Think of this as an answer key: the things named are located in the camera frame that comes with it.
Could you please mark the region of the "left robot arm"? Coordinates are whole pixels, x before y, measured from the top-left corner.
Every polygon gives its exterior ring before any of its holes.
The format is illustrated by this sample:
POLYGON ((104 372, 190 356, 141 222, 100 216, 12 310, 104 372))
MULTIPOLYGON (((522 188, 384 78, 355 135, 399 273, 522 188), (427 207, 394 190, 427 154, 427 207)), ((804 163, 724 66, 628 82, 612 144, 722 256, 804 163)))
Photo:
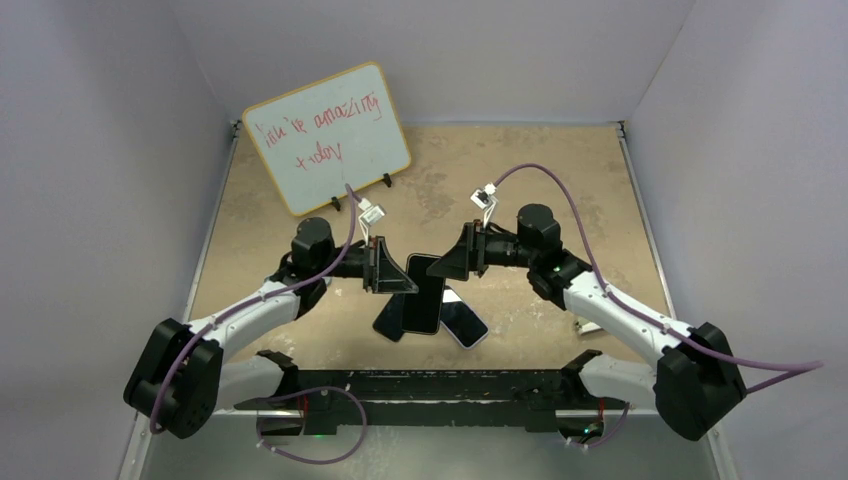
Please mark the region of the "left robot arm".
POLYGON ((300 222, 278 269, 247 298, 200 320, 168 318, 152 331, 123 392, 153 431, 185 439, 218 407, 225 363, 265 333, 296 321, 322 299, 332 279, 358 278, 373 294, 419 287, 391 258, 382 236, 337 246, 330 224, 300 222))

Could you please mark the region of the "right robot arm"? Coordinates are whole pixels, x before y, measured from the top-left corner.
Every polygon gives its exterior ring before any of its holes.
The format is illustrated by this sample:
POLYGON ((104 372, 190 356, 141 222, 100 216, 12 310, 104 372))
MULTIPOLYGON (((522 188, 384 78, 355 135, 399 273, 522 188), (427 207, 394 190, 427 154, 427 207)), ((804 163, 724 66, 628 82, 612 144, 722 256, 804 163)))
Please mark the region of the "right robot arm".
POLYGON ((595 323, 642 359, 581 354, 561 381, 569 404, 584 407, 605 397, 653 408, 679 436, 701 439, 747 396, 738 366, 709 354, 732 353, 725 334, 710 323, 692 327, 672 320, 602 284, 594 267, 564 248, 560 235, 552 211, 529 204, 518 212, 515 233, 498 232, 480 220, 465 223, 455 246, 428 272, 466 281, 490 266, 526 269, 541 299, 595 323))

